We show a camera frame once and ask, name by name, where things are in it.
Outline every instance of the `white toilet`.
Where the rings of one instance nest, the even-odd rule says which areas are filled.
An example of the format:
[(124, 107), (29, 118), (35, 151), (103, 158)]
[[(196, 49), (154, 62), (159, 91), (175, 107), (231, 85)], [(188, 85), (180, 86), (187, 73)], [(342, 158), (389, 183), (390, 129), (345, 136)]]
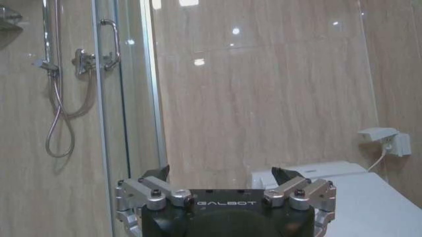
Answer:
[[(335, 220), (326, 237), (422, 237), (422, 210), (375, 174), (346, 161), (286, 168), (337, 186)], [(252, 189), (275, 188), (271, 171), (252, 173)]]

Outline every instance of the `screw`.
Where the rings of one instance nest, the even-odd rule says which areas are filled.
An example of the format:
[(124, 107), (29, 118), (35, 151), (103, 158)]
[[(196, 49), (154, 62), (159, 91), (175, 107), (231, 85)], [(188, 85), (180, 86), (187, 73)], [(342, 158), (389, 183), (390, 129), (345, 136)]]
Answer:
[(271, 199), (268, 197), (263, 197), (263, 204), (271, 206)]
[(295, 196), (296, 197), (303, 197), (304, 196), (304, 190), (303, 189), (296, 189), (295, 190)]
[(271, 195), (271, 197), (274, 197), (274, 196), (279, 195), (279, 192), (276, 190), (270, 190), (268, 195)]
[(159, 190), (159, 189), (154, 189), (154, 190), (151, 191), (151, 197), (154, 197), (154, 198), (160, 197), (160, 190)]
[(192, 197), (187, 197), (183, 201), (186, 207), (190, 207), (195, 204), (195, 199)]

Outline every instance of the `bathroom wall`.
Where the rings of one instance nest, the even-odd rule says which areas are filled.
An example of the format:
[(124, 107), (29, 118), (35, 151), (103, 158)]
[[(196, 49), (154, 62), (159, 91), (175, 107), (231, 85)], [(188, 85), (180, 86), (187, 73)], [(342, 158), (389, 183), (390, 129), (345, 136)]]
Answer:
[(393, 187), (422, 207), (422, 1), (362, 0), (379, 125), (411, 136), (413, 155), (386, 159)]
[(378, 120), (358, 1), (154, 6), (172, 182), (235, 188), (271, 166), (369, 167), (379, 154), (358, 149), (357, 132)]
[[(63, 0), (61, 34), (65, 104), (83, 102), (87, 82), (73, 75), (76, 48), (95, 51), (91, 1)], [(53, 119), (45, 71), (31, 63), (44, 58), (41, 0), (3, 0), (24, 16), (23, 32), (0, 50), (0, 236), (109, 236), (97, 104), (72, 121), (76, 146), (69, 159), (44, 150)], [(53, 149), (67, 148), (60, 124)]]

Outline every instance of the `chrome fixture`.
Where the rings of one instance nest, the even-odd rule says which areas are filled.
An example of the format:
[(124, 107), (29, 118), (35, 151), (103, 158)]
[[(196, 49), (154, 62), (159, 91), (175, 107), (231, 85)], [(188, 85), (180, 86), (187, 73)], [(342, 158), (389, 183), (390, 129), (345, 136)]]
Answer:
[[(80, 78), (84, 74), (88, 74), (88, 89), (83, 105), (79, 110), (71, 112), (64, 107), (64, 86), (63, 86), (63, 63), (61, 63), (61, 34), (60, 34), (60, 0), (55, 1), (55, 32), (51, 30), (51, 11), (49, 11), (49, 0), (43, 1), (43, 24), (44, 24), (44, 46), (45, 46), (45, 59), (39, 59), (35, 61), (33, 65), (47, 70), (48, 72), (48, 94), (49, 101), (52, 104), (53, 110), (53, 121), (48, 131), (45, 139), (45, 150), (47, 153), (55, 157), (61, 158), (69, 156), (75, 149), (75, 132), (71, 124), (71, 120), (81, 117), (93, 106), (95, 102), (95, 88), (96, 88), (96, 79), (95, 69), (95, 55), (85, 52), (84, 49), (77, 49), (75, 52), (75, 58), (72, 59), (72, 64), (75, 65), (75, 76)], [(103, 59), (107, 62), (104, 69), (111, 71), (112, 68), (120, 62), (120, 47), (119, 47), (119, 32), (115, 22), (111, 20), (103, 20), (103, 25), (111, 25), (113, 29), (113, 38), (115, 38), (115, 59), (111, 59), (111, 56), (104, 56)], [(56, 64), (53, 63), (53, 43), (56, 48)], [(69, 131), (71, 141), (69, 146), (65, 152), (55, 153), (51, 150), (51, 140), (53, 131), (57, 126), (60, 119), (64, 121), (65, 126)]]
[(11, 8), (0, 4), (0, 50), (17, 38), (23, 29), (17, 26), (21, 15)]
[(100, 21), (100, 24), (103, 26), (109, 25), (113, 31), (115, 59), (109, 59), (109, 62), (105, 62), (105, 65), (104, 65), (105, 71), (111, 71), (113, 67), (120, 63), (120, 60), (122, 60), (119, 30), (118, 30), (116, 23), (112, 20), (103, 19)]
[(21, 31), (21, 28), (17, 26), (20, 21), (20, 13), (0, 4), (0, 31)]

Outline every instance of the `glass shower door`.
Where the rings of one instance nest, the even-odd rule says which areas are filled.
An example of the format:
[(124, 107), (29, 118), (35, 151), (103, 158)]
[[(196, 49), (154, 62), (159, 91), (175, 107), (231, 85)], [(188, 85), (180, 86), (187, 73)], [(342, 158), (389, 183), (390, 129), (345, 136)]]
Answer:
[(139, 177), (148, 169), (167, 164), (147, 31), (152, 32), (151, 21), (147, 21), (150, 11), (146, 11), (150, 3), (92, 0), (92, 7), (96, 55), (101, 55), (96, 61), (109, 222), (112, 235), (123, 237), (123, 225), (113, 218), (113, 187), (119, 180)]

